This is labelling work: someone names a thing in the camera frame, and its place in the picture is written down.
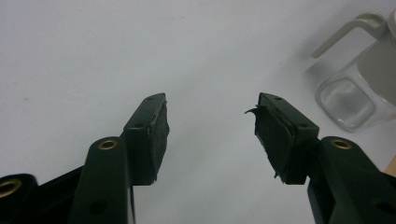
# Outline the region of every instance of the cup handle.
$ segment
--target cup handle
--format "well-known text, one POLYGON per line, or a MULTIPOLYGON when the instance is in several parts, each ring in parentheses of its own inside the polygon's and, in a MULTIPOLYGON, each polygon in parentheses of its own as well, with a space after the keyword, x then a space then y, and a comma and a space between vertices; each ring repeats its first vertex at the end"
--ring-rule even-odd
POLYGON ((326 40, 326 42, 324 42, 311 54, 311 57, 318 58, 354 28, 361 28, 365 30, 377 40, 389 32, 387 19, 382 15, 370 12, 363 13, 335 32, 335 34, 333 34, 329 39, 326 40))

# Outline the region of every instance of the white table surface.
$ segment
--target white table surface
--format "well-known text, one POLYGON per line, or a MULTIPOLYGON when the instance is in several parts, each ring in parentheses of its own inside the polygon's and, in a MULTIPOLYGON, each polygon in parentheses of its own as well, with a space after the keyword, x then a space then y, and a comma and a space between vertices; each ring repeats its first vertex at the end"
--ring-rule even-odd
POLYGON ((119 135, 140 102, 165 92, 171 132, 158 181, 135 188, 137 224, 314 223, 305 186, 273 179, 254 135, 261 91, 358 143, 384 170, 395 122, 360 133, 318 107, 318 84, 374 42, 353 31, 309 54, 365 11, 393 0, 0 2, 0 176, 39 184, 82 165, 119 135))

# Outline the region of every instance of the transparent glass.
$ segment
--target transparent glass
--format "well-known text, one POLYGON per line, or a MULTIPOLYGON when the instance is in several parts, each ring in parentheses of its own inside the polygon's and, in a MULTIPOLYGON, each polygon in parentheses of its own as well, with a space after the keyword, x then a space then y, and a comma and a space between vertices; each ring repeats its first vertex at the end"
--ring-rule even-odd
POLYGON ((396 118, 396 107, 370 87, 355 63, 322 83, 317 100, 335 122, 351 132, 396 118))

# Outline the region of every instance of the white background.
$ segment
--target white background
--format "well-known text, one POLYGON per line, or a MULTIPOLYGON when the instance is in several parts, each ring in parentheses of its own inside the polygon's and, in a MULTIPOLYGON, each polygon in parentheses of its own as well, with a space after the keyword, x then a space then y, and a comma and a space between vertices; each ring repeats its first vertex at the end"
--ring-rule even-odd
POLYGON ((338 128, 315 89, 374 39, 353 31, 309 54, 365 11, 393 0, 0 2, 0 176, 39 184, 82 165, 119 135, 147 96, 165 92, 171 132, 158 181, 135 188, 137 224, 314 223, 306 186, 273 179, 254 135, 261 91, 358 143, 384 170, 395 122, 338 128))

